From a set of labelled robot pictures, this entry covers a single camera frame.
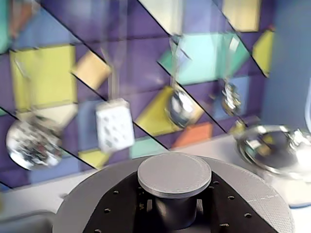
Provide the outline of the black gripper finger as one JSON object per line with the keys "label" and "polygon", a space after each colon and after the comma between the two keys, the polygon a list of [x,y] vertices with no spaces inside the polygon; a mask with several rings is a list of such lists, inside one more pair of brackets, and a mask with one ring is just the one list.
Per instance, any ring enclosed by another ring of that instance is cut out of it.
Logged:
{"label": "black gripper finger", "polygon": [[133,172],[99,200],[83,232],[85,233],[167,233],[156,209],[155,197],[138,183]]}
{"label": "black gripper finger", "polygon": [[263,233],[264,219],[217,174],[196,195],[192,233]]}

